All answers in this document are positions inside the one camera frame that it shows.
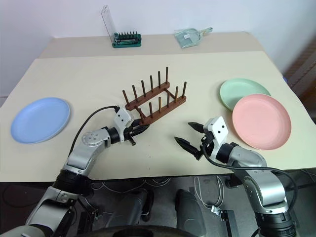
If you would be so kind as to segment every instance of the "green plate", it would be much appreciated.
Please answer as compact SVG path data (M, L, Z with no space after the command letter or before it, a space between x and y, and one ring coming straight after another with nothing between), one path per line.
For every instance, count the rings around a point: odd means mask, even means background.
M271 96L262 85L244 78L227 80L222 84L219 93L223 104L231 111L233 111L237 102L246 95L265 94Z

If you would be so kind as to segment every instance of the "wooden peg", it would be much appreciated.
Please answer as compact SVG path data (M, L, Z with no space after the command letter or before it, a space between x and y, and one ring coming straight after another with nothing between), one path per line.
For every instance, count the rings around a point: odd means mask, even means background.
M158 71L158 85L159 85L159 88L160 88L160 71Z
M123 95L124 95L124 98L125 98L125 100L126 100L127 106L129 106L129 101L128 101L127 95L126 95L126 93L125 93L125 90L123 90Z
M167 108L169 108L169 102L170 102L170 93L167 92L168 95L167 95Z
M184 86L183 86L183 92L182 92L182 98L184 98L184 93L186 92L186 87L187 87L187 82L184 82Z
M176 87L176 94L175 94L175 96L174 96L174 103L177 103L177 99L178 99L178 89L179 89L179 87L177 86L177 87Z
M144 122L144 118L143 118L143 113L142 113L142 109L139 108L139 115L140 115L140 119L142 120L142 122Z
M161 113L161 97L159 97L158 100L159 100L159 113Z
M150 75L150 86L152 88L152 92L154 91L154 86L153 86L153 76Z
M149 102L149 111L150 111L150 117L153 118L153 108L152 108L152 103Z
M144 97L146 97L145 85L144 85L144 81L143 80L142 80L142 88L143 88Z
M168 67L166 67L166 84L168 82Z
M135 95L135 100L138 102L138 98L137 98L137 94L136 94L136 89L135 89L135 86L134 86L134 85L132 85L132 87L133 87L133 91L134 91L134 95Z

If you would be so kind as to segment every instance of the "black cable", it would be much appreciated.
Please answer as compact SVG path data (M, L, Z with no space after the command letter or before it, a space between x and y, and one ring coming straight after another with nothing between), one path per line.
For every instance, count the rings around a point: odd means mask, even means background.
M280 170L280 169L276 169L276 168L271 168L271 167L261 167L261 166L252 166L252 167L234 167L234 166L230 166L230 165L224 165L224 164L219 164L217 162L214 162L212 161L210 158L209 158L209 155L207 154L206 152L206 143L203 143L203 154L204 156L206 157L206 159L213 165L217 166L217 167L221 167L221 168L225 168L225 169L234 169L234 170L268 170L268 171L274 171L274 172L278 172L278 173L281 173L281 174L284 174L286 177L288 177L292 184L293 184L293 188L294 188L294 195L293 195L293 199L288 207L288 211L290 211L295 202L296 202L296 199L297 199L297 193L298 193L298 188L297 188L297 185L294 181L294 179L288 174L286 173L285 171L283 170Z
M251 235L251 237L255 237L259 233L259 229L256 229L255 232Z
M92 116L94 116L97 112L101 111L101 110L105 110L105 109L110 109L110 108L113 108L115 109L116 111L119 109L119 106L107 106L107 107L102 107L102 108L99 108L98 110L94 111L83 123L83 125L79 128L74 140L73 140L73 143L71 145L71 148L70 148L70 151L69 151L69 154L71 154L71 152L73 151L74 147L75 147L75 143L76 143L76 140L78 138L78 136L80 135L82 129L84 128L84 126L87 124L87 122L92 118Z
M5 187L5 189L3 190L3 192L2 192L2 200L3 200L3 202L6 204L6 205L8 205L8 206L10 206L10 207L13 207L13 208L24 208L24 207L28 207L28 206L33 206L33 205L35 205L35 204L38 204L38 202L39 201L37 201L37 202L33 202L33 203L30 203L30 204L27 204L27 205L21 205L21 206L18 206L18 205L14 205L14 204L11 204L11 203L9 203L6 199L5 199L5 192L8 190L8 188L10 187L11 185L9 184L8 186L6 186Z

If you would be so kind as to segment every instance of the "cable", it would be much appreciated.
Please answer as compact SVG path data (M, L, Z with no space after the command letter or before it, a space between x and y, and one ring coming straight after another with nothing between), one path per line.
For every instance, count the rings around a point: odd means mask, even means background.
M312 175L313 175L313 176L316 176L316 174L312 174L312 173L310 173L310 172L308 172L308 171L306 171L306 170L303 170L303 169L301 169L301 171L304 172L304 173L306 173L306 174L308 174L308 176L311 178L311 180L313 181L313 183L315 182L315 180L313 179Z
M130 191L133 191L133 190L135 190L135 189L140 188L140 187L143 186L144 184L146 184L146 180L144 180L141 185L139 185L139 186L137 186L137 187L135 187L135 188L132 188L132 189L130 189L130 190L126 190L126 191L117 191L117 190L114 190L114 189L110 189L108 186L106 186L105 183L103 183L103 187L106 188L107 190L112 191L112 192L117 193L117 194L126 194L126 193L128 193L128 192L130 192Z
M251 235L251 237L255 237L259 233L259 228L255 230L255 232Z
M145 183L146 184L148 184L149 186L152 186L152 187L156 187L156 188L158 188L158 187L162 187L162 186L165 186L167 183L169 183L170 182L170 178L169 179L167 179L167 181L166 182L164 182L163 184L160 184L160 185L154 185L154 184L151 184L151 183L149 183L149 182L147 182L146 180L145 180Z
M196 187L196 178L197 178L197 181L198 181L198 188L199 188L199 194L197 192L197 187ZM222 191L221 191L221 186L220 186L220 182L222 184L222 189L223 189L223 194L221 195ZM224 200L224 185L223 185L223 182L222 180L217 176L217 183L218 183L218 189L219 189L219 195L218 195L218 199L216 201L216 203L214 204L207 204L203 201L202 199L202 193L201 193L201 185L200 185L200 181L199 181L199 177L194 177L194 190L195 190L195 193L197 194L197 197L198 199L202 202L203 206L206 208L206 209L212 209L211 207L212 206L216 206L216 207L219 207L220 205L223 204L223 200Z
M9 188L10 186L11 186L10 184L9 184L8 186L6 186L5 189L4 189L3 192L2 192L2 195L1 195L1 196L2 196L2 200L3 200L3 202L4 202L6 205L8 205L8 206L10 206L10 207L13 207L13 208L24 208L24 207L33 206L33 205L35 205L35 204L38 204L39 201L30 203L30 204L26 204L26 205L21 205L21 206L18 206L18 205L9 203L9 202L5 199L5 195L4 195L4 194L5 194L5 192L8 190L8 188Z
M91 184L91 188L93 189L93 190L99 190L99 189L101 189L101 188L103 188L103 186L104 186L104 183L101 183L101 187L99 187L99 188L94 188L92 185L93 185L94 183L92 183Z
M310 173L308 170L303 170L303 169L301 169L301 171L303 171L304 173L310 174L310 175L312 175L312 176L316 176L316 174Z
M294 181L294 179L285 171L280 170L280 169L276 169L276 168L271 168L271 167L260 167L260 166L252 166L252 167L234 167L234 166L230 166L230 165L223 165L223 164L219 164L217 162L212 161L209 158L209 155L206 152L206 144L203 143L203 154L206 157L206 159L213 165L217 166L217 167L221 167L221 168L225 168L225 169L234 169L234 170L268 170L268 171L273 171L273 172L278 172L281 174L284 174L286 177L288 177L290 179L290 181L292 182L293 186L294 186L294 194L293 194L293 199L289 205L289 211L293 208L296 199L297 199L297 193L298 193L298 188L297 185Z
M102 216L102 214L101 215L99 214L99 209L95 208L94 206L92 206L85 197L84 197L84 200L92 209L94 209L93 210L93 212L94 212L94 219L98 220L99 217Z
M168 178L167 178L166 180L162 181L162 182L158 182L158 181L156 181L155 179L152 179L152 181L153 181L154 183L156 183L156 184L164 184L165 182L168 182Z
M89 213L88 208L82 203L82 201L80 200L80 198L78 198L78 202L79 202L79 204L84 208L84 210L86 210L86 212Z
M218 205L218 206L221 206L221 205L223 204L223 202L224 202L224 184L223 184L221 178L219 178L218 176L217 176L217 178L219 179L219 181L221 181L222 190L223 190L223 192L222 192L222 201L221 201L221 203Z
M82 129L84 128L84 126L87 124L87 122L92 118L92 116L94 116L97 112L101 111L101 110L105 110L105 109L110 109L110 108L113 108L115 110L117 110L119 107L118 106L107 106L107 107L102 107L102 108L99 108L98 110L94 111L83 123L83 125L79 128L77 134L75 135L75 138L73 140L73 143L71 145L71 148L70 148L70 151L69 151L69 154L71 154L71 152L73 151L74 147L75 147L75 143L76 143L76 140L77 138L79 137Z

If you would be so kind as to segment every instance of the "green bit holder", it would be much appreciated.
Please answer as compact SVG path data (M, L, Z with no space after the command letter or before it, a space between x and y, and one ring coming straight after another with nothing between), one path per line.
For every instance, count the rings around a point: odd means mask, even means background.
M129 48L129 47L140 47L142 46L142 37L137 33L126 33L118 32L114 33L114 39L112 42L113 48Z

